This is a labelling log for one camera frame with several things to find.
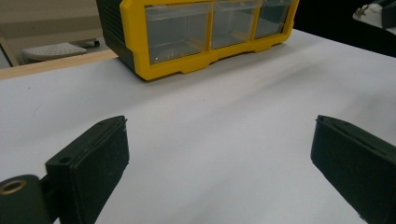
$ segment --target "yellow storage box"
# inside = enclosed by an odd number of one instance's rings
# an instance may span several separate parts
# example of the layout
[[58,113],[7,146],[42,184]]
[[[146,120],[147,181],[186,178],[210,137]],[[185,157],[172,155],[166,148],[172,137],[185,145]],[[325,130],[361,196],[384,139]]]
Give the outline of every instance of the yellow storage box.
[[299,0],[96,0],[106,44],[145,80],[289,38]]

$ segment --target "floor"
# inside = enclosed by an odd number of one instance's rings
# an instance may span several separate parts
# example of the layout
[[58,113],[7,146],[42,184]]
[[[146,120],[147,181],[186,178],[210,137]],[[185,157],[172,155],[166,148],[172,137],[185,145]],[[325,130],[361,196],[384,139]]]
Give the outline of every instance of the floor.
[[[106,46],[105,40],[100,37],[97,38],[97,40],[100,43],[99,47],[95,47],[93,44],[89,43],[89,44],[81,44],[79,47],[82,47],[84,49],[86,49],[88,51],[88,53],[93,53],[93,52],[97,52],[97,51],[101,51],[101,50],[105,50],[108,49],[108,47]],[[28,63],[37,63],[31,60],[26,60]],[[8,68],[11,67],[10,64],[7,61],[7,57],[5,55],[5,53],[0,50],[0,69],[2,68]]]

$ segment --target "white tabletop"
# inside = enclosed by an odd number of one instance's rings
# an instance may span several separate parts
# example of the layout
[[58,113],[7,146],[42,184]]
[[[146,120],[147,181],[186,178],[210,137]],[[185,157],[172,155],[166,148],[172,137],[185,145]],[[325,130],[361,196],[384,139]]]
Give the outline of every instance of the white tabletop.
[[131,162],[97,223],[364,223],[310,160],[317,115],[396,145],[396,59],[293,31],[150,83],[118,59],[0,81],[0,180],[124,115]]

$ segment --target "yellow frame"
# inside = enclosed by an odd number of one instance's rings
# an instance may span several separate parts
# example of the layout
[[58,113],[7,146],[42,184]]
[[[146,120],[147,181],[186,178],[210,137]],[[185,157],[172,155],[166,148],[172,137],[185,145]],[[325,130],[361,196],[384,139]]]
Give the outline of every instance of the yellow frame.
[[[281,34],[254,39],[254,32],[249,41],[231,45],[220,49],[210,48],[213,11],[209,12],[206,49],[204,52],[176,58],[162,63],[150,64],[149,43],[146,25],[146,6],[159,4],[185,4],[199,2],[214,2],[215,0],[123,0],[120,4],[120,14],[126,47],[134,54],[134,70],[145,80],[167,76],[177,72],[187,74],[208,67],[221,58],[242,52],[260,52],[271,48],[275,44],[286,41],[293,27],[293,19],[297,11],[299,0],[292,0],[288,15]],[[255,11],[252,29],[256,30],[260,7]]]

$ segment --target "transparent drawer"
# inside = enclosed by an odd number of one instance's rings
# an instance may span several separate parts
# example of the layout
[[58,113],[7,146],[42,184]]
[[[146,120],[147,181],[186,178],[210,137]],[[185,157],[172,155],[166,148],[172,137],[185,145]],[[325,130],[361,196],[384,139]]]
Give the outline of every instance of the transparent drawer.
[[218,49],[249,39],[254,11],[259,0],[218,0],[214,2],[212,49]]
[[288,14],[290,0],[264,0],[256,28],[256,38],[280,34]]
[[209,3],[146,7],[150,63],[202,52],[209,9]]

